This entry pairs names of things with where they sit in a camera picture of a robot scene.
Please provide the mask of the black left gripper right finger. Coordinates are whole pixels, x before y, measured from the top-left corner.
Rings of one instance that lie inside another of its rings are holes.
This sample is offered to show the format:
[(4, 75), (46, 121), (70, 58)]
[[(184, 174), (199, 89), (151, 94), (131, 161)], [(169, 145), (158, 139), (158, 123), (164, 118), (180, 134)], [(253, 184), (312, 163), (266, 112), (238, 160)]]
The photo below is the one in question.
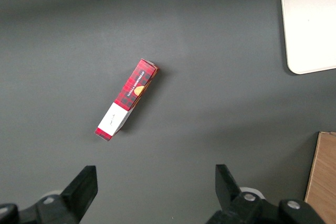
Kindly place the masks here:
[(224, 164), (215, 166), (215, 191), (221, 210), (207, 223), (324, 223), (302, 200), (283, 199), (273, 205), (257, 193), (243, 191)]

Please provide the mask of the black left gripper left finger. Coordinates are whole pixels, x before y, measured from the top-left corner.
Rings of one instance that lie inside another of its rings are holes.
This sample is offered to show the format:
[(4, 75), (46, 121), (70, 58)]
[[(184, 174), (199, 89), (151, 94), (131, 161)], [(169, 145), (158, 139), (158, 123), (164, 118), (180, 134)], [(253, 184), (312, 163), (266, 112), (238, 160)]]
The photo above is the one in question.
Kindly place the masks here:
[(1, 223), (80, 223), (97, 192), (97, 169), (85, 166), (61, 193), (47, 194), (26, 209), (1, 204)]

